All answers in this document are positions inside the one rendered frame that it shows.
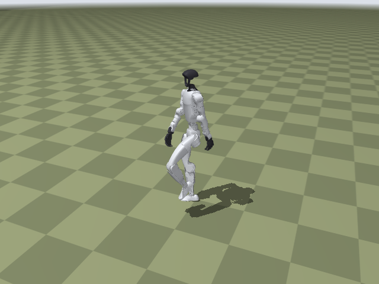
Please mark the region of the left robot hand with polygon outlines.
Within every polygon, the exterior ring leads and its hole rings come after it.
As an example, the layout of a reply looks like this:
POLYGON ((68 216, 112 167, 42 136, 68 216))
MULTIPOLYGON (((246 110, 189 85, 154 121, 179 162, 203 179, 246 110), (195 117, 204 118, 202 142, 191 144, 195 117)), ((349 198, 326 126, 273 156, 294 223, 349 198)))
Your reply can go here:
POLYGON ((213 140, 212 140, 212 138, 210 138, 209 140, 208 140, 208 137, 206 137, 205 136, 205 140, 207 141, 207 147, 205 148, 205 150, 210 150, 212 147, 213 147, 213 145, 214 145, 214 143, 213 143, 213 140), (207 149, 208 148, 208 149, 207 149))

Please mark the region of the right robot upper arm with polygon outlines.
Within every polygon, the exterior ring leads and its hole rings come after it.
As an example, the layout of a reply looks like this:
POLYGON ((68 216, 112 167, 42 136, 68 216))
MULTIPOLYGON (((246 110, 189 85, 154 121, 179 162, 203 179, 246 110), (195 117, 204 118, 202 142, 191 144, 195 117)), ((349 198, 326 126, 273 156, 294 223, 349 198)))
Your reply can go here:
POLYGON ((182 116, 184 115, 184 106, 183 106, 183 102, 182 102, 182 97, 183 97, 183 93, 184 93, 184 90, 182 90, 181 92, 181 101, 180 101, 180 108, 176 109, 176 114, 182 116))

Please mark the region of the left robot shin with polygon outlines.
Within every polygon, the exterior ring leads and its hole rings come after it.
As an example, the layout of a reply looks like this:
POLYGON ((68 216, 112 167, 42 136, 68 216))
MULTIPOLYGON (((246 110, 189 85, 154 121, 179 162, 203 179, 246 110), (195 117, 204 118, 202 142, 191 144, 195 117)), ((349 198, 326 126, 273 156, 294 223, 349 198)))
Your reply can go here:
POLYGON ((183 188, 186 188, 188 185, 184 180, 184 175, 182 174, 180 168, 177 164, 171 166, 171 172, 167 171, 183 188))

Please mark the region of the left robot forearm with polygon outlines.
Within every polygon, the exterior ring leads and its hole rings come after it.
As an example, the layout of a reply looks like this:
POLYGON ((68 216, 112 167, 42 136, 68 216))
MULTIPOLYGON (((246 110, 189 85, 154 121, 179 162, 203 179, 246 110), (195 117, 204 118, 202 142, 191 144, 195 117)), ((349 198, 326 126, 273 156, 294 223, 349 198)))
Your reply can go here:
POLYGON ((202 123, 200 125, 203 131, 203 135, 208 137, 208 140, 209 140, 210 138, 212 138, 212 135, 210 134, 210 131, 208 129, 208 121, 205 116, 201 117, 201 122, 202 123))

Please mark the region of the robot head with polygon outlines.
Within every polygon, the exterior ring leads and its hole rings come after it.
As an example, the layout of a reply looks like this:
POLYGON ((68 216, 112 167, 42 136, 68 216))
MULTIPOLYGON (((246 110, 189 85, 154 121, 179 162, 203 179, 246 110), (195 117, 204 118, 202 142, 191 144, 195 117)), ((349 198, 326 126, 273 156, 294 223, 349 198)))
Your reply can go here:
POLYGON ((185 86, 189 87, 189 89, 187 90, 187 92, 192 91, 190 89, 194 89, 195 91, 197 91, 197 88, 195 87, 195 85, 194 84, 190 84, 190 80, 192 80, 193 78, 198 77, 197 71, 195 71, 193 69, 189 69, 189 70, 186 70, 185 72, 183 72, 182 75, 185 78, 185 86), (187 83, 187 79, 188 79, 188 83, 187 83))

